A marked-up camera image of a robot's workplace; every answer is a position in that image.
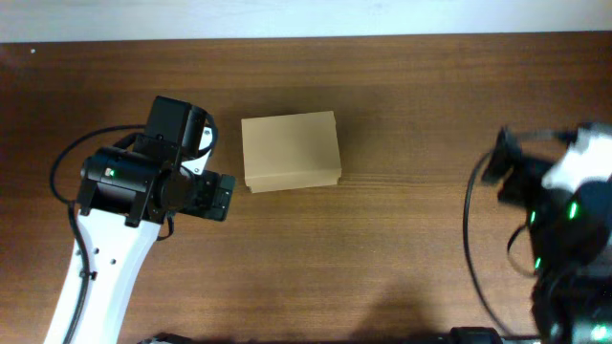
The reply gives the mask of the brown cardboard box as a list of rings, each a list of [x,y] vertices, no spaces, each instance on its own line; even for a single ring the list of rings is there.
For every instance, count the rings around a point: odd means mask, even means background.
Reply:
[[[341,176],[332,111],[243,118],[245,184],[253,193],[335,185]]]

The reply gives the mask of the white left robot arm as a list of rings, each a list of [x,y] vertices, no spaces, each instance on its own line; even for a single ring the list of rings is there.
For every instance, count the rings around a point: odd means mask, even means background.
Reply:
[[[75,239],[46,334],[48,343],[114,343],[142,264],[184,214],[223,222],[235,178],[206,169],[218,128],[206,110],[154,99],[146,123],[85,159],[73,200],[62,198]]]

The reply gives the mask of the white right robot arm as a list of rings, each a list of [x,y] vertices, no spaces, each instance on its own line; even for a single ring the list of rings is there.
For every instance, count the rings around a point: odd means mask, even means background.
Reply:
[[[456,329],[456,341],[504,343],[515,338],[492,311],[470,254],[470,201],[477,180],[502,185],[497,199],[525,210],[513,233],[529,234],[535,278],[532,315],[537,343],[611,340],[611,127],[513,133],[502,128],[473,167],[463,207],[463,250],[481,305],[496,330]]]

